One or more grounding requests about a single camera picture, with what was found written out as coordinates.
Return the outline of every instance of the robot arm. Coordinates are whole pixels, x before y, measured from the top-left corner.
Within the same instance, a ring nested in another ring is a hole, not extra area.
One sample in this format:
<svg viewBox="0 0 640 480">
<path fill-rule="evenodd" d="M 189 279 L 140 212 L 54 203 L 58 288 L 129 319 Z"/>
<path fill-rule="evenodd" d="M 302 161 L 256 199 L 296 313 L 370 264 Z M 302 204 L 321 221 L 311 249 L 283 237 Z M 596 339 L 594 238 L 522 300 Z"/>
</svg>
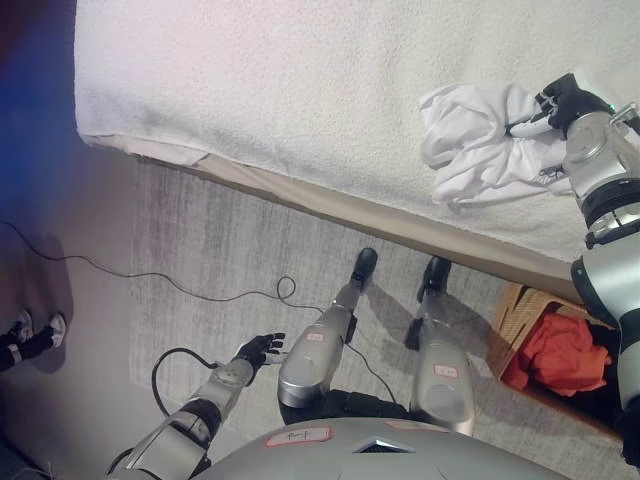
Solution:
<svg viewBox="0 0 640 480">
<path fill-rule="evenodd" d="M 620 107 L 604 90 L 585 87 L 594 81 L 579 77 L 567 74 L 536 98 L 548 113 L 548 124 L 567 137 L 562 170 L 588 228 L 588 250 L 573 263 L 572 279 L 589 313 L 620 331 L 618 383 L 624 415 L 619 426 L 625 459 L 638 466 L 640 121 L 635 104 Z M 634 138 L 635 146 L 628 141 Z"/>
<path fill-rule="evenodd" d="M 180 410 L 144 438 L 111 480 L 186 480 L 210 466 L 207 450 L 242 389 L 251 384 L 267 354 L 278 354 L 283 333 L 255 337 L 227 365 L 213 370 Z"/>
</svg>

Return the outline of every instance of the white sneaker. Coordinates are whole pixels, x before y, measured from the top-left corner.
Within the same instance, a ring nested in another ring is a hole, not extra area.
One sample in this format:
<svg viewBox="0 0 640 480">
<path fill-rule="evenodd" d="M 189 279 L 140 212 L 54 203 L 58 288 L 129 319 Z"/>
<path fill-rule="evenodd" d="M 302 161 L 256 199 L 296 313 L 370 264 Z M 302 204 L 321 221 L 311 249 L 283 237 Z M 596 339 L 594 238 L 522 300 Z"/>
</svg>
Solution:
<svg viewBox="0 0 640 480">
<path fill-rule="evenodd" d="M 14 335 L 20 343 L 33 337 L 33 319 L 29 310 L 25 309 L 18 314 L 18 320 L 13 324 L 9 333 Z"/>
<path fill-rule="evenodd" d="M 51 340 L 53 340 L 53 347 L 56 348 L 62 345 L 65 335 L 67 334 L 67 322 L 61 313 L 56 313 L 49 321 L 49 326 L 53 329 L 51 334 Z"/>
</svg>

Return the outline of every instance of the black cable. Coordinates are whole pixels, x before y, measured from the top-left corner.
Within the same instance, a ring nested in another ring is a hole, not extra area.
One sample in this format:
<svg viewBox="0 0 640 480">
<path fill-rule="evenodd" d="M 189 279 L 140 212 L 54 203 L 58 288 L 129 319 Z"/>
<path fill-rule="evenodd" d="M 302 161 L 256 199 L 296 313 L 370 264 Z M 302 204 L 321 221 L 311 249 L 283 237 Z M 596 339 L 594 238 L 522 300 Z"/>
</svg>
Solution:
<svg viewBox="0 0 640 480">
<path fill-rule="evenodd" d="M 151 370 L 151 390 L 153 391 L 153 398 L 155 399 L 156 404 L 158 405 L 158 408 L 160 409 L 160 411 L 165 417 L 169 416 L 169 412 L 165 408 L 164 403 L 162 403 L 162 399 L 160 398 L 156 377 L 158 375 L 158 367 L 160 366 L 162 361 L 165 358 L 167 358 L 169 355 L 172 355 L 174 353 L 186 353 L 188 355 L 191 355 L 193 358 L 198 360 L 198 362 L 200 362 L 203 366 L 207 367 L 209 370 L 213 370 L 214 368 L 218 367 L 217 363 L 215 362 L 208 363 L 204 358 L 202 358 L 196 352 L 184 347 L 171 348 L 166 352 L 164 352 L 162 355 L 160 355 L 160 358 L 158 358 L 158 360 L 156 361 L 156 364 L 153 366 L 153 370 Z"/>
<path fill-rule="evenodd" d="M 369 366 L 369 362 L 367 361 L 367 357 L 365 357 L 364 354 L 361 353 L 359 350 L 356 350 L 356 348 L 353 347 L 351 344 L 345 343 L 345 345 L 346 345 L 347 348 L 349 348 L 353 352 L 357 353 L 360 356 L 360 358 L 362 358 L 362 361 L 364 362 L 364 366 L 367 367 L 367 370 L 369 370 L 369 373 L 371 375 L 373 375 L 374 377 L 376 377 L 378 380 L 380 380 L 380 383 L 382 383 L 382 385 L 384 385 L 384 388 L 387 389 L 387 393 L 391 397 L 391 401 L 393 403 L 398 403 L 398 402 L 396 402 L 396 397 L 393 394 L 393 392 L 391 391 L 391 388 L 389 387 L 389 384 L 387 382 L 385 382 L 384 378 L 382 378 L 380 375 L 378 375 L 376 372 L 374 372 L 373 369 Z"/>
<path fill-rule="evenodd" d="M 47 255 L 45 253 L 42 253 L 36 247 L 34 247 L 31 244 L 31 242 L 29 242 L 29 240 L 25 237 L 25 235 L 14 224 L 12 224 L 10 222 L 7 222 L 5 220 L 0 220 L 0 224 L 1 225 L 6 225 L 10 229 L 12 229 L 20 237 L 20 239 L 24 242 L 24 244 L 29 248 L 29 250 L 31 250 L 31 252 L 33 252 L 35 255 L 37 255 L 37 256 L 39 256 L 41 258 L 44 258 L 45 260 L 49 260 L 51 262 L 64 262 L 64 261 L 67 261 L 67 260 L 82 260 L 84 262 L 87 262 L 89 265 L 91 265 L 93 268 L 95 268 L 97 270 L 101 270 L 101 271 L 103 271 L 105 273 L 108 273 L 109 275 L 113 275 L 113 276 L 116 276 L 116 277 L 119 277 L 119 278 L 126 278 L 126 279 L 143 278 L 143 277 L 160 277 L 160 278 L 166 280 L 167 282 L 169 282 L 171 285 L 173 285 L 173 287 L 175 287 L 180 292 L 182 292 L 182 293 L 184 293 L 186 295 L 189 295 L 191 297 L 207 301 L 207 302 L 226 303 L 226 302 L 233 302 L 235 300 L 238 300 L 238 299 L 240 299 L 242 297 L 246 297 L 248 295 L 261 295 L 263 297 L 270 298 L 272 300 L 278 300 L 278 301 L 284 303 L 285 305 L 287 305 L 288 307 L 302 308 L 302 309 L 308 309 L 308 310 L 316 310 L 316 311 L 322 312 L 322 309 L 320 309 L 318 307 L 314 307 L 312 305 L 296 305 L 296 304 L 289 303 L 289 302 L 286 301 L 288 298 L 291 298 L 296 293 L 296 290 L 298 288 L 298 285 L 296 284 L 296 281 L 293 278 L 291 278 L 289 275 L 283 275 L 282 277 L 280 277 L 278 279 L 278 281 L 276 282 L 276 294 L 275 295 L 267 293 L 267 292 L 263 292 L 261 290 L 249 290 L 247 292 L 244 292 L 244 293 L 241 293 L 239 295 L 236 295 L 234 297 L 229 297 L 229 298 L 207 297 L 206 295 L 201 295 L 199 293 L 195 293 L 192 290 L 189 290 L 188 288 L 183 287 L 182 285 L 180 285 L 180 283 L 178 283 L 177 281 L 175 281 L 173 278 L 171 278 L 169 275 L 167 275 L 165 273 L 161 273 L 161 272 L 121 273 L 121 272 L 112 270 L 109 267 L 105 267 L 103 265 L 100 265 L 98 262 L 93 260 L 91 257 L 87 257 L 87 256 L 84 256 L 84 255 L 63 255 L 63 256 L 60 256 L 60 257 L 53 257 L 51 255 Z M 282 283 L 285 280 L 288 280 L 289 282 L 291 282 L 291 291 L 289 293 L 287 293 L 287 294 L 283 294 L 281 292 Z"/>
<path fill-rule="evenodd" d="M 113 471 L 116 469 L 116 467 L 118 466 L 118 464 L 124 460 L 125 457 L 127 457 L 128 455 L 131 454 L 131 452 L 133 452 L 133 448 L 127 448 L 124 452 L 120 453 L 116 458 L 113 459 L 113 462 L 111 462 L 111 465 L 109 465 L 109 468 L 107 469 L 107 473 L 106 475 L 110 475 L 113 473 Z"/>
<path fill-rule="evenodd" d="M 300 309 L 306 309 L 306 310 L 315 310 L 319 313 L 324 313 L 324 310 L 322 310 L 320 307 L 316 307 L 313 305 L 301 305 L 301 304 L 295 304 L 295 303 L 290 303 L 287 302 L 287 299 L 291 298 L 295 293 L 296 290 L 298 288 L 298 285 L 296 284 L 296 281 L 290 277 L 289 275 L 283 275 L 282 277 L 280 277 L 278 279 L 278 281 L 276 282 L 276 294 L 272 295 L 270 293 L 267 292 L 263 292 L 261 290 L 249 290 L 247 292 L 241 293 L 239 295 L 236 295 L 234 297 L 229 297 L 229 298 L 213 298 L 213 297 L 207 297 L 206 295 L 201 295 L 199 293 L 195 293 L 191 290 L 189 290 L 186 287 L 183 287 L 182 285 L 180 285 L 177 281 L 175 281 L 173 278 L 171 278 L 169 275 L 165 274 L 165 273 L 161 273 L 161 272 L 143 272 L 143 273 L 121 273 L 115 270 L 112 270 L 109 267 L 105 267 L 103 265 L 100 265 L 98 262 L 96 262 L 95 260 L 93 260 L 91 257 L 87 257 L 84 255 L 63 255 L 60 257 L 54 257 L 51 255 L 47 255 L 43 252 L 41 252 L 40 250 L 38 250 L 36 247 L 34 247 L 31 242 L 27 239 L 27 237 L 20 231 L 20 229 L 18 227 L 16 227 L 13 223 L 8 222 L 6 220 L 0 220 L 0 225 L 5 225 L 7 227 L 9 227 L 11 230 L 13 230 L 16 235 L 18 235 L 18 237 L 20 237 L 20 239 L 23 241 L 23 243 L 29 248 L 29 250 L 31 250 L 31 252 L 33 252 L 35 255 L 44 258 L 45 260 L 49 260 L 51 262 L 65 262 L 67 260 L 82 260 L 86 263 L 88 263 L 89 265 L 91 265 L 93 268 L 100 270 L 102 272 L 105 272 L 109 275 L 113 275 L 119 278 L 125 278 L 125 279 L 134 279 L 134 278 L 142 278 L 142 277 L 160 277 L 164 280 L 166 280 L 167 282 L 169 282 L 171 285 L 173 285 L 173 287 L 175 287 L 178 291 L 189 295 L 191 297 L 194 298 L 198 298 L 200 300 L 204 300 L 207 302 L 215 302 L 215 303 L 226 303 L 226 302 L 233 302 L 235 300 L 238 300 L 242 297 L 246 297 L 248 295 L 260 295 L 272 300 L 278 300 L 280 302 L 282 302 L 283 304 L 285 304 L 288 307 L 291 308 L 300 308 Z M 282 294 L 281 292 L 281 288 L 282 288 L 282 283 L 288 280 L 291 282 L 291 291 L 289 293 Z M 367 358 L 360 353 L 358 350 L 356 350 L 354 347 L 352 347 L 351 345 L 347 344 L 347 347 L 349 347 L 351 350 L 353 350 L 355 353 L 357 353 L 362 360 L 364 361 L 365 367 L 367 368 L 367 370 L 369 370 L 369 372 L 376 377 L 378 380 L 380 380 L 380 382 L 382 382 L 382 384 L 385 386 L 385 388 L 387 389 L 387 392 L 389 392 L 389 396 L 391 397 L 391 399 L 395 402 L 395 397 L 393 395 L 393 392 L 391 391 L 391 389 L 389 388 L 389 385 L 387 384 L 387 382 L 384 381 L 384 379 L 378 375 L 377 373 L 375 373 L 371 367 L 369 366 L 369 362 L 367 361 Z M 172 352 L 172 350 L 176 350 L 176 351 L 182 351 L 183 353 L 188 353 L 190 355 L 192 355 L 194 358 L 196 358 L 202 365 L 205 365 L 207 367 L 209 367 L 209 365 L 213 365 L 213 364 L 208 364 L 202 357 L 200 357 L 198 354 L 196 354 L 195 352 L 189 350 L 189 349 L 171 349 L 171 350 L 167 350 L 165 353 L 163 353 L 160 358 L 158 359 L 158 361 L 156 362 L 156 365 L 153 367 L 153 371 L 152 371 L 152 384 L 151 387 L 153 389 L 153 395 L 154 398 L 156 399 L 156 403 L 158 404 L 158 407 L 160 408 L 160 410 L 162 411 L 162 413 L 164 413 L 165 415 L 168 416 L 168 412 L 166 410 L 166 408 L 164 408 L 164 405 L 162 404 L 162 400 L 160 399 L 160 395 L 158 394 L 158 389 L 155 386 L 155 375 L 156 375 L 156 371 L 158 369 L 158 366 L 160 364 L 160 362 L 167 356 L 169 355 L 168 352 Z"/>
</svg>

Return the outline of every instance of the white cloth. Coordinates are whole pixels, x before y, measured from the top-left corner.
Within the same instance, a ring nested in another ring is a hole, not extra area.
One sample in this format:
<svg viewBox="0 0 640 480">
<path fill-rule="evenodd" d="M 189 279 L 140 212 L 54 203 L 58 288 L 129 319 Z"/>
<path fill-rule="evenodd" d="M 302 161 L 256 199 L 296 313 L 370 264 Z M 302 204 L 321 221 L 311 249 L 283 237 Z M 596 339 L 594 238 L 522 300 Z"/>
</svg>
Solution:
<svg viewBox="0 0 640 480">
<path fill-rule="evenodd" d="M 545 191 L 570 193 L 566 177 L 540 175 L 559 165 L 565 144 L 559 131 L 534 138 L 505 135 L 505 125 L 540 111 L 532 95 L 512 83 L 453 84 L 420 102 L 426 134 L 422 159 L 438 169 L 437 203 L 513 200 Z"/>
</svg>

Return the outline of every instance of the red clothing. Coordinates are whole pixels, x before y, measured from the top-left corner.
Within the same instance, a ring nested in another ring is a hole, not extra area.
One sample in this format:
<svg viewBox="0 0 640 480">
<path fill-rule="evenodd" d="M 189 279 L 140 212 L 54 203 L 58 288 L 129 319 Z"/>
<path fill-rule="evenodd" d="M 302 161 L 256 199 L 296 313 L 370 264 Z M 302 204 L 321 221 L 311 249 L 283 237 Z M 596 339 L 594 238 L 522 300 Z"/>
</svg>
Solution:
<svg viewBox="0 0 640 480">
<path fill-rule="evenodd" d="M 502 379 L 523 390 L 532 375 L 550 390 L 571 397 L 606 385 L 606 365 L 611 365 L 611 357 L 606 348 L 593 344 L 586 320 L 547 313 Z"/>
</svg>

